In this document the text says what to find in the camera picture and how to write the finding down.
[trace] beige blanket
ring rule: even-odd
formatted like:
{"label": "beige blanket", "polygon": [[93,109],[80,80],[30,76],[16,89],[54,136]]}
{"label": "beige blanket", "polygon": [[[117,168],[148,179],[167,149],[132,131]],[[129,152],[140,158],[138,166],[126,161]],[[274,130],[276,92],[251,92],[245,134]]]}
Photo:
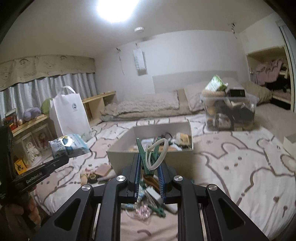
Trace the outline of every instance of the beige blanket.
{"label": "beige blanket", "polygon": [[157,117],[191,114],[184,89],[177,90],[177,93],[178,93],[178,100],[179,100],[179,108],[177,110],[130,112],[130,113],[120,114],[118,116],[103,115],[101,119],[103,121],[134,121],[134,120],[139,120],[141,118],[157,118]]}
{"label": "beige blanket", "polygon": [[177,110],[179,101],[177,91],[157,94],[146,94],[133,100],[122,101],[119,104],[111,103],[102,111],[102,115],[118,116],[122,113]]}

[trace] bag handle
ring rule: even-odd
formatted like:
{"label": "bag handle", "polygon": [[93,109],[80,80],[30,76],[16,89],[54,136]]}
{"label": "bag handle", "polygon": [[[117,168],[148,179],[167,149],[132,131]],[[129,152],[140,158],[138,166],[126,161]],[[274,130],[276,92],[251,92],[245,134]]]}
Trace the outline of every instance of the bag handle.
{"label": "bag handle", "polygon": [[57,95],[60,95],[64,88],[67,88],[67,89],[71,90],[74,94],[76,94],[75,90],[71,86],[66,85],[66,86],[62,87],[62,89],[60,90],[60,92]]}

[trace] white shopping bag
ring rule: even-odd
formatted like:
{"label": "white shopping bag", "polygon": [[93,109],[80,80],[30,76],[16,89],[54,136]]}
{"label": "white shopping bag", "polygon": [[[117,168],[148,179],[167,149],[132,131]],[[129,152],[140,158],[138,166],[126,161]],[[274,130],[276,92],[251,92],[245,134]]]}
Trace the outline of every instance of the white shopping bag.
{"label": "white shopping bag", "polygon": [[[62,95],[65,88],[73,93]],[[57,96],[50,101],[49,117],[54,122],[58,137],[78,134],[85,142],[92,138],[80,94],[76,94],[70,86],[63,86]]]}

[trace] pillow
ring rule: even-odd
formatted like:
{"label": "pillow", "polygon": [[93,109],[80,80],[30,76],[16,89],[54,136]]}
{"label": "pillow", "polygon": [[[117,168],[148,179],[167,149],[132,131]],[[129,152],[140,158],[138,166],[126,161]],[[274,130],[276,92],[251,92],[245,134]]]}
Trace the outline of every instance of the pillow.
{"label": "pillow", "polygon": [[200,95],[202,90],[207,86],[208,83],[209,81],[201,81],[184,87],[184,92],[191,112],[204,109],[204,105],[200,99]]}
{"label": "pillow", "polygon": [[[224,83],[228,83],[228,88],[243,88],[234,78],[222,78],[222,81]],[[210,80],[206,80],[184,87],[184,92],[188,100],[188,105],[191,112],[204,109],[204,105],[201,102],[200,95],[209,82]]]}
{"label": "pillow", "polygon": [[228,89],[243,89],[240,83],[238,83],[234,78],[222,78],[223,83],[228,83],[226,92]]}
{"label": "pillow", "polygon": [[266,87],[259,86],[251,81],[242,83],[242,86],[246,92],[259,98],[257,104],[267,103],[272,98],[271,91]]}

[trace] ceiling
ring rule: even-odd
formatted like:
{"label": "ceiling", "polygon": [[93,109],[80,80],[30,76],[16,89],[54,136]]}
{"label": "ceiling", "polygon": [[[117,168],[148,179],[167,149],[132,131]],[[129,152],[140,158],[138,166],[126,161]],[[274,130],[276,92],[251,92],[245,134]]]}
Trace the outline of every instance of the ceiling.
{"label": "ceiling", "polygon": [[[97,57],[110,48],[180,30],[241,32],[273,10],[263,0],[140,0],[130,19],[109,23],[96,11],[98,0],[35,0],[0,44],[0,62],[33,55]],[[135,27],[144,27],[141,34]]]}

